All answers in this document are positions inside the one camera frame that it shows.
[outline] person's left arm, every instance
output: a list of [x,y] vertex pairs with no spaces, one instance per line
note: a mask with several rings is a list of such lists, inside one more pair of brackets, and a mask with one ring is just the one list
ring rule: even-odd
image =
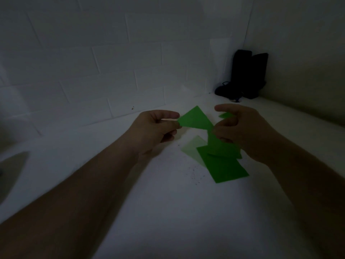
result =
[[179,113],[141,113],[114,143],[0,225],[0,258],[86,256],[110,203],[138,156],[174,140]]

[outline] person's left hand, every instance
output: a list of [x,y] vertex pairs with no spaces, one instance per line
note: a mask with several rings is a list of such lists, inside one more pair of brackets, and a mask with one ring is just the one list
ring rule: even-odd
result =
[[177,119],[180,114],[167,110],[152,110],[139,114],[131,127],[123,134],[123,138],[134,150],[143,154],[159,143],[174,140],[181,126],[177,121],[162,119]]

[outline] wall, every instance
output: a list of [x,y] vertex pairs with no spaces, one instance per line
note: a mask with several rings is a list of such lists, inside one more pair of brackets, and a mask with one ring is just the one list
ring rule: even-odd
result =
[[345,125],[345,0],[254,0],[244,48],[268,52],[261,95]]
[[20,141],[212,92],[252,0],[0,0],[0,135]]

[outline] hand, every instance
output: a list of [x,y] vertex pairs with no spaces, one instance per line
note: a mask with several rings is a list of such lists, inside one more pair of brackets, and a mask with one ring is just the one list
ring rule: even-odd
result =
[[123,134],[126,143],[131,145],[136,153],[143,154],[159,143],[174,140],[181,126],[177,121],[162,119],[177,119],[180,114],[167,110],[146,111],[139,114],[129,129]]
[[238,144],[256,161],[267,164],[288,141],[253,108],[238,104],[219,104],[215,106],[215,110],[235,115],[215,125],[213,133],[216,137],[224,142]]

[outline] sticky note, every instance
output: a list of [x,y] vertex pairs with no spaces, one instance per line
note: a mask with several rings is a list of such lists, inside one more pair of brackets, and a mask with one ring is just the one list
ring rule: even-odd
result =
[[177,120],[181,126],[211,130],[213,124],[207,118],[207,116],[201,111],[199,106],[194,107],[185,115],[181,116]]
[[182,147],[181,151],[184,152],[186,155],[192,157],[195,161],[197,161],[202,166],[206,167],[198,150],[196,150],[197,147],[201,147],[205,145],[207,145],[207,142],[197,135],[189,143],[187,143],[184,147]]
[[220,118],[229,118],[229,117],[233,117],[234,115],[232,113],[222,113],[221,115],[219,115]]
[[241,149],[237,144],[224,143],[218,139],[211,131],[208,134],[208,153],[216,156],[242,159]]
[[235,158],[208,154],[208,145],[196,148],[216,183],[222,183],[248,176],[247,171]]

